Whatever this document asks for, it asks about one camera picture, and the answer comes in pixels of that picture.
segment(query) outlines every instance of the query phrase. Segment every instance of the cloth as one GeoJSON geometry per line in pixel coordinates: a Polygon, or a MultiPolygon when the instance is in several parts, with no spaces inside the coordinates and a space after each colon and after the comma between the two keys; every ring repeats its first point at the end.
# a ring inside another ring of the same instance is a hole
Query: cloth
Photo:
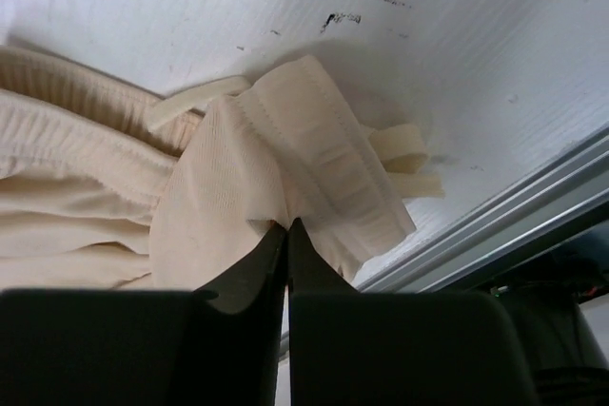
{"type": "Polygon", "coordinates": [[[161,99],[0,48],[0,287],[192,289],[302,217],[346,278],[414,230],[312,57],[149,132],[161,99]]]}

